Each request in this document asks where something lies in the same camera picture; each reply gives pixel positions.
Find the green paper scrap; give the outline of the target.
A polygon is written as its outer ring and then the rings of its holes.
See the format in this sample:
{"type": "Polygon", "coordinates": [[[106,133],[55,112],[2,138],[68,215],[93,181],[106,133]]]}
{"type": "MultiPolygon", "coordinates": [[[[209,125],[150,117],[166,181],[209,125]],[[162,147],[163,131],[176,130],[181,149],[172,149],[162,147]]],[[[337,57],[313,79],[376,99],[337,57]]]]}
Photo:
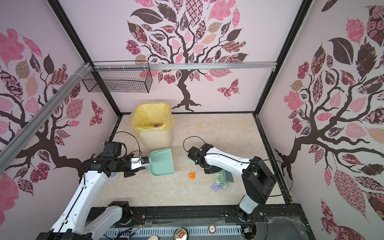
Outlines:
{"type": "Polygon", "coordinates": [[[216,185],[219,189],[225,190],[227,188],[227,181],[224,179],[222,173],[217,173],[216,185]]]}

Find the purple paper scrap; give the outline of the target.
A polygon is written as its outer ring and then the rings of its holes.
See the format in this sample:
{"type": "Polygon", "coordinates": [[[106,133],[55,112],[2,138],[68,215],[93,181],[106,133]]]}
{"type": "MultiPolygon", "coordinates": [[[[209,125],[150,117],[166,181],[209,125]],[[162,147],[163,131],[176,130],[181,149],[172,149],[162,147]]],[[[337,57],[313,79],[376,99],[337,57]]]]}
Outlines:
{"type": "Polygon", "coordinates": [[[217,183],[214,183],[212,186],[211,186],[211,190],[213,190],[214,192],[217,192],[218,190],[225,190],[227,188],[227,185],[226,184],[217,184],[217,183]]]}

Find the small orange scrap front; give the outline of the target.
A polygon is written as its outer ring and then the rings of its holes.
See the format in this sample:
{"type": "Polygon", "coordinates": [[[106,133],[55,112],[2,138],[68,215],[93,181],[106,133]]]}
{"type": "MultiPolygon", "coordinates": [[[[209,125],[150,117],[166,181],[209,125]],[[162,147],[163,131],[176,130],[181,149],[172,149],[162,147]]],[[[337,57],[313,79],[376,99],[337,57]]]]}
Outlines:
{"type": "Polygon", "coordinates": [[[189,178],[194,180],[196,178],[196,173],[195,172],[189,173],[189,178]]]}

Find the light green scrap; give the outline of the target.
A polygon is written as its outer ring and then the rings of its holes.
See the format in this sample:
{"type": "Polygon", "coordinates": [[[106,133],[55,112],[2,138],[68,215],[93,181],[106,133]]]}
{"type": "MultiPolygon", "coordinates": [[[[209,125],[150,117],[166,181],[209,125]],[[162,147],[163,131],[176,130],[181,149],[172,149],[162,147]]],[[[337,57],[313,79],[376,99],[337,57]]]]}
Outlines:
{"type": "Polygon", "coordinates": [[[195,165],[195,162],[194,162],[193,160],[190,160],[190,159],[188,159],[188,163],[189,163],[190,165],[192,165],[192,166],[195,165]]]}

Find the green plastic dustpan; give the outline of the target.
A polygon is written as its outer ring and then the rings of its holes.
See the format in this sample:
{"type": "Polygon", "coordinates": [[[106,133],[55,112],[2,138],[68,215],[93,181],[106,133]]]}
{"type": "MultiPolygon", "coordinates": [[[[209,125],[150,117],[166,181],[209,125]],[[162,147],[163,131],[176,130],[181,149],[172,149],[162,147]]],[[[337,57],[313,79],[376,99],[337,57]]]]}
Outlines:
{"type": "Polygon", "coordinates": [[[175,173],[172,150],[153,151],[149,155],[150,163],[145,166],[153,176],[164,176],[175,173]]]}

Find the green hand brush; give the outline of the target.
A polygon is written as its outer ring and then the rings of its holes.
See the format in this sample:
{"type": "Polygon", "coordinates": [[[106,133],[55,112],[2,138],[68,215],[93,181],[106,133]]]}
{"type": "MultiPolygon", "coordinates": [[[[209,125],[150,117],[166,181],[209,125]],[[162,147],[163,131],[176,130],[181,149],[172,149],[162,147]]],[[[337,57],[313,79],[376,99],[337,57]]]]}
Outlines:
{"type": "Polygon", "coordinates": [[[221,177],[227,183],[233,183],[234,182],[234,177],[233,177],[232,173],[230,173],[226,170],[221,171],[221,177]]]}

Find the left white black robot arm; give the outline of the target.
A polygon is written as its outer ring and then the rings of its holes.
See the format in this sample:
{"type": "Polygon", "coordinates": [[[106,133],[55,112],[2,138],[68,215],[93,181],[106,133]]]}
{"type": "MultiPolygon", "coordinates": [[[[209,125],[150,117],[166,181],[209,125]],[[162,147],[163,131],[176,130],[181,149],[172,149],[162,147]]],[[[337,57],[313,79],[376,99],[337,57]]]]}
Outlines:
{"type": "Polygon", "coordinates": [[[151,158],[147,156],[122,155],[125,147],[123,143],[106,142],[102,153],[88,160],[68,206],[48,232],[38,235],[39,240],[98,240],[115,223],[126,225],[132,221],[129,203],[113,201],[98,217],[86,223],[100,190],[113,173],[132,177],[151,164],[151,158]]]}

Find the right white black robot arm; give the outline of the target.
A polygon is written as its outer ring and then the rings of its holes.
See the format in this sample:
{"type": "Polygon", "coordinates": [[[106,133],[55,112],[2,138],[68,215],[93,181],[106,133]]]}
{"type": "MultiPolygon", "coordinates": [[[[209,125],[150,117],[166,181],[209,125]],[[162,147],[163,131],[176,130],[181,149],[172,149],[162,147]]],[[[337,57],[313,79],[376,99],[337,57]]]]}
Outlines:
{"type": "Polygon", "coordinates": [[[203,168],[207,175],[225,170],[242,180],[246,194],[238,208],[243,215],[250,215],[257,207],[264,205],[277,183],[276,176],[259,157],[236,157],[207,143],[200,148],[191,147],[187,153],[188,158],[203,168]]]}

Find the cream trash bin yellow bag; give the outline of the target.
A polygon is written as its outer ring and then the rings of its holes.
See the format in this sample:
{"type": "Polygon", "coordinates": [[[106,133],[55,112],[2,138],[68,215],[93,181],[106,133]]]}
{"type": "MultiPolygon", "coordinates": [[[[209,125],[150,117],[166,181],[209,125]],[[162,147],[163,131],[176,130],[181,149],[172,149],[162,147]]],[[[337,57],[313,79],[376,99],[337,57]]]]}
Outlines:
{"type": "Polygon", "coordinates": [[[166,102],[142,103],[134,111],[132,119],[136,137],[151,151],[172,146],[174,124],[171,106],[166,102]]]}

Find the red white round sticker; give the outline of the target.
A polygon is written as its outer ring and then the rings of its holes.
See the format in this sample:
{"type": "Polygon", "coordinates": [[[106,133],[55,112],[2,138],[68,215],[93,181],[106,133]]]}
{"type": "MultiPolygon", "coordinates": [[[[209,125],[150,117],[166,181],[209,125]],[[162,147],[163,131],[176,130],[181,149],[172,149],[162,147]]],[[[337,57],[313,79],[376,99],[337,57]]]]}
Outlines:
{"type": "Polygon", "coordinates": [[[208,227],[209,233],[214,235],[217,232],[217,228],[215,225],[209,225],[208,227]]]}

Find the metal can top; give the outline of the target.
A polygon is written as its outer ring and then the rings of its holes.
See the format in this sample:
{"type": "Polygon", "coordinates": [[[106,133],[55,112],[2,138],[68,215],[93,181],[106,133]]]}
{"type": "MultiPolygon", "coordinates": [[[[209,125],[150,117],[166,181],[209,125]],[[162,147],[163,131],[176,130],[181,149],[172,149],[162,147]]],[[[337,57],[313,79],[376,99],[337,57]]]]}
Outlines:
{"type": "Polygon", "coordinates": [[[174,240],[188,240],[189,233],[185,228],[178,228],[174,232],[174,240]]]}

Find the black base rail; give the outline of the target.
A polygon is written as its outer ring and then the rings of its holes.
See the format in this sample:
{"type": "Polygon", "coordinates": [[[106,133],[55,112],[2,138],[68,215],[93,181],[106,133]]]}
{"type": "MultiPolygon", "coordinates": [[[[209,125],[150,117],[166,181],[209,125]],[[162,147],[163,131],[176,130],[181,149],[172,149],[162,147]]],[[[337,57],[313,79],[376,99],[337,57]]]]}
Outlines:
{"type": "MultiPolygon", "coordinates": [[[[106,207],[91,208],[89,224],[106,207]]],[[[244,240],[313,240],[314,233],[299,204],[265,205],[248,216],[240,216],[234,205],[130,207],[133,219],[111,228],[240,226],[244,240]]]]}

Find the aluminium rail back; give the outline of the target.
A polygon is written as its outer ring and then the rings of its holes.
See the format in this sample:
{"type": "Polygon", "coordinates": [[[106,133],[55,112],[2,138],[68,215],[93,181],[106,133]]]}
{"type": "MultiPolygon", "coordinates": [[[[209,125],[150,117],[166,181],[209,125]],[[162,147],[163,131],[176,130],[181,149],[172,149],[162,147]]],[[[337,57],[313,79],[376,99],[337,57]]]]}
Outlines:
{"type": "Polygon", "coordinates": [[[162,71],[162,70],[210,70],[210,69],[275,69],[276,62],[240,62],[240,63],[194,63],[194,64],[143,64],[136,65],[96,65],[95,70],[148,70],[148,71],[162,71]]]}

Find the aluminium rail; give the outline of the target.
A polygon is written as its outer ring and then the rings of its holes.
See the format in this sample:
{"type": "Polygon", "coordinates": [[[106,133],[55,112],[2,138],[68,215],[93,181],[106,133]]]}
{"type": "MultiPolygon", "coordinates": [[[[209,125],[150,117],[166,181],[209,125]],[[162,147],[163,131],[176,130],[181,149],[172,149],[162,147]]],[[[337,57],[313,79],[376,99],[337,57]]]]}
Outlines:
{"type": "Polygon", "coordinates": [[[194,63],[194,64],[143,64],[136,65],[96,65],[95,70],[148,70],[148,71],[162,71],[162,70],[210,70],[210,69],[275,69],[276,62],[240,62],[240,63],[194,63]]]}
{"type": "Polygon", "coordinates": [[[17,157],[19,152],[38,132],[45,121],[53,114],[55,109],[64,101],[65,97],[75,88],[75,86],[85,77],[92,67],[90,63],[83,63],[54,94],[49,101],[39,110],[37,114],[21,129],[21,132],[8,143],[1,152],[1,173],[17,157]]]}

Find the aluminium rail left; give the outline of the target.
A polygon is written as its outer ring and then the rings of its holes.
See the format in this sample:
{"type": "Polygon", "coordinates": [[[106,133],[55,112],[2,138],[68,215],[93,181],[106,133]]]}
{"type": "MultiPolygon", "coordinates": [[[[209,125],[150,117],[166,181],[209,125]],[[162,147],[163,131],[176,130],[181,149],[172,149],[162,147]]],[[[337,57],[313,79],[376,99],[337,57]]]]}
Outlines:
{"type": "Polygon", "coordinates": [[[21,129],[21,132],[8,143],[1,152],[1,173],[17,157],[19,152],[38,132],[45,121],[53,114],[55,109],[64,101],[65,97],[75,88],[75,86],[85,77],[92,67],[90,63],[83,63],[54,94],[49,101],[39,110],[37,114],[21,129]]]}

